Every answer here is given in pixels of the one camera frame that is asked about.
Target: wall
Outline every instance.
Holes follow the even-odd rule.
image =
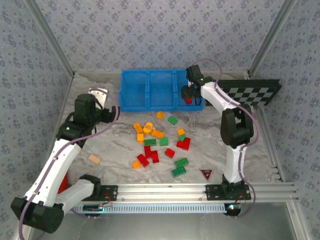
[[[70,82],[22,0],[0,1],[0,239],[38,176]]]
[[[320,239],[320,3],[298,1],[256,76],[280,78],[265,108],[287,181]]]
[[[201,58],[246,70],[283,0],[37,2],[75,71],[184,68]]]

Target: checkerboard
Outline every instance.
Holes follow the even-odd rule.
[[[281,88],[279,80],[220,80],[219,87],[240,104],[267,105]]]

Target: blue plastic tray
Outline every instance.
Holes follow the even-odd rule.
[[[122,112],[150,111],[201,111],[205,100],[196,105],[186,104],[181,98],[181,88],[188,85],[186,70],[139,69],[123,70],[119,92]]]

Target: green lego brick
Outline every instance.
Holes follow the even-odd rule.
[[[178,122],[178,119],[176,119],[174,116],[170,116],[168,118],[168,122],[171,123],[172,125],[176,125]]]
[[[160,138],[160,146],[168,146],[169,145],[169,140],[167,137]]]
[[[189,164],[189,162],[186,157],[180,159],[179,161],[174,162],[174,165],[176,166],[176,168],[184,167],[184,166],[187,166],[188,164]]]
[[[182,134],[182,135],[179,136],[179,140],[180,140],[181,142],[183,142],[183,141],[185,140],[185,137],[186,137],[186,135],[185,135],[185,134]]]
[[[157,146],[157,140],[155,139],[146,139],[144,140],[145,146]]]
[[[172,175],[175,178],[175,177],[178,177],[178,176],[180,176],[182,174],[185,174],[186,172],[187,172],[186,169],[183,166],[181,166],[181,167],[178,167],[175,170],[172,170]]]

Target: triangle marker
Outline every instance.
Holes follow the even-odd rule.
[[[209,181],[209,178],[211,177],[211,174],[213,173],[213,169],[200,169],[201,173],[205,177],[207,181]]]

